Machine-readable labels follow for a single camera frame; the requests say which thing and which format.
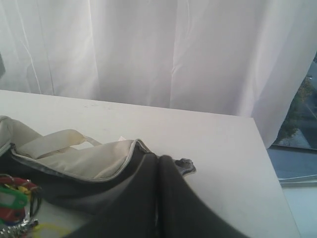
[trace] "glass pane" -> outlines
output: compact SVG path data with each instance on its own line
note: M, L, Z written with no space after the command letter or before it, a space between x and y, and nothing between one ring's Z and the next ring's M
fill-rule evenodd
M317 54L291 103L274 144L317 149Z

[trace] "white curtain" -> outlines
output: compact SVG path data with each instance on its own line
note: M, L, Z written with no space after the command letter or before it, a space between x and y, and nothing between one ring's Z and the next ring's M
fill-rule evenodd
M316 0L0 0L0 89L253 117L269 146L315 56L316 12Z

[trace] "green key tag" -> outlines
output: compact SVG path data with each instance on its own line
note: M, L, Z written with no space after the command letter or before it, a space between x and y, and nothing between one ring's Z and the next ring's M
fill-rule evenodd
M0 187L0 207L22 209L28 203L27 195L10 188Z

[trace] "table surface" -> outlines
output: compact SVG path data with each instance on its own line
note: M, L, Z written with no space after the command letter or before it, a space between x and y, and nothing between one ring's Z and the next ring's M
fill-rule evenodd
M252 118L0 90L0 115L42 135L75 129L101 143L140 138L157 155L193 160L196 194L252 238L299 238Z

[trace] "bag handle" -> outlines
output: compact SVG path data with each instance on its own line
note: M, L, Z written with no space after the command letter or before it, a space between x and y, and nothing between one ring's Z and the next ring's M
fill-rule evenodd
M72 145L79 145L89 142L93 146L101 145L94 139L84 136L76 130L61 130L46 136L32 140L21 147L17 148L18 153L27 154L33 159L61 150Z

